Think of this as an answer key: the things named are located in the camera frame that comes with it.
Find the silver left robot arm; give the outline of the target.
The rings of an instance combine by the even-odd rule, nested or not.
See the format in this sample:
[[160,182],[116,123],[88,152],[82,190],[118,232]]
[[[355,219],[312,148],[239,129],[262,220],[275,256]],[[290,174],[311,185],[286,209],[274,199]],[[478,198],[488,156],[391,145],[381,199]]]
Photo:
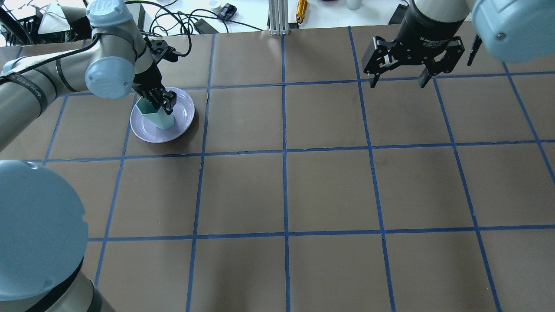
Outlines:
[[[176,94],[123,0],[95,0],[85,15],[91,43],[64,53],[19,58],[1,75],[1,149],[60,95],[91,91],[106,99],[131,91],[171,115]],[[1,310],[113,312],[82,271],[85,208],[59,174],[28,160],[1,161]]]

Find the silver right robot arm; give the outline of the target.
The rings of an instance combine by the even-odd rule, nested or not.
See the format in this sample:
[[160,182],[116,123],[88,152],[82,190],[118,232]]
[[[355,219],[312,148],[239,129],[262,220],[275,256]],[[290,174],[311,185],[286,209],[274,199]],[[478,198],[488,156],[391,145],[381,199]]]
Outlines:
[[363,73],[375,87],[381,75],[400,66],[423,65],[418,78],[452,72],[465,47],[457,36],[470,18],[476,33],[467,65],[480,47],[501,62],[521,63],[554,53],[552,0],[411,0],[393,41],[374,37],[363,58]]

